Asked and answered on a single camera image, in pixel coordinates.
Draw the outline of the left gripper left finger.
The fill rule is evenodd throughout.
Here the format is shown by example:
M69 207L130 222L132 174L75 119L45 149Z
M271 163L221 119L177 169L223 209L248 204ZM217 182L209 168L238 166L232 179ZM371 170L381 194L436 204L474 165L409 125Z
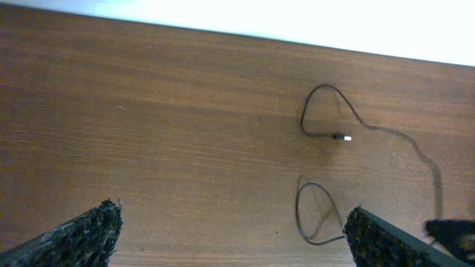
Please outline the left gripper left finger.
M104 200L97 207L1 253L1 265L108 267L116 251L123 202Z

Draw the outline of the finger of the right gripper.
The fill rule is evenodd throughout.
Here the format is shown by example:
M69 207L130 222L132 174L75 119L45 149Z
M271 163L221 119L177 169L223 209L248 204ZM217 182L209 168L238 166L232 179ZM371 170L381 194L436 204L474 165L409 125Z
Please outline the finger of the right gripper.
M428 220L425 231L456 259L474 265L473 220Z

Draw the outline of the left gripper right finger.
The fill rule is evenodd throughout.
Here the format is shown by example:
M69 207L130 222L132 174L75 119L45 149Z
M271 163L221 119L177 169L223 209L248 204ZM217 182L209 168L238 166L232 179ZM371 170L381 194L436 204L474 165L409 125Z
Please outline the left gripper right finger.
M361 207L348 215L344 234L357 266L470 266Z

